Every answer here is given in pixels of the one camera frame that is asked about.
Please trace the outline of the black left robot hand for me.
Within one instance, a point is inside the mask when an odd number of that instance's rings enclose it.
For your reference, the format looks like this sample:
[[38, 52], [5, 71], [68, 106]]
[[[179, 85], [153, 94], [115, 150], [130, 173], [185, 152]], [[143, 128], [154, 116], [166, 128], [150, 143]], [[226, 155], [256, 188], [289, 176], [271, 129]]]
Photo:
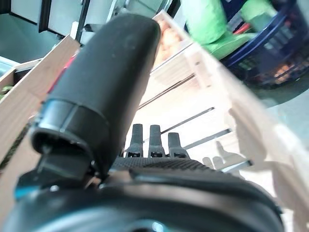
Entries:
[[159, 24], [136, 14], [105, 24], [55, 81], [29, 130], [40, 154], [18, 179], [5, 232], [282, 232], [281, 210], [250, 182], [190, 159], [177, 133], [169, 156], [122, 157], [155, 62]]

